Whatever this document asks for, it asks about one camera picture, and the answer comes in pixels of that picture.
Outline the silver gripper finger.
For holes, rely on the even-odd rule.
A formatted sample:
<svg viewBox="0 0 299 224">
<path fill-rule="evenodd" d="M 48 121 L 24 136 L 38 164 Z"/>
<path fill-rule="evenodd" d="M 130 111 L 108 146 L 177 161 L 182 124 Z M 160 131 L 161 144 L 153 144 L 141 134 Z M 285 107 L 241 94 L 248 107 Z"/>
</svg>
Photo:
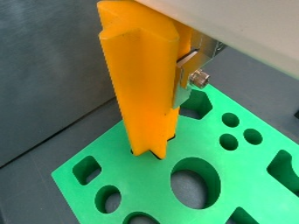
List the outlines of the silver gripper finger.
<svg viewBox="0 0 299 224">
<path fill-rule="evenodd" d="M 176 60 L 176 81 L 172 96 L 172 107 L 176 109 L 188 100 L 192 86 L 202 89 L 209 76 L 201 67 L 216 57 L 227 45 L 204 33 L 192 30 L 189 51 Z"/>
</svg>

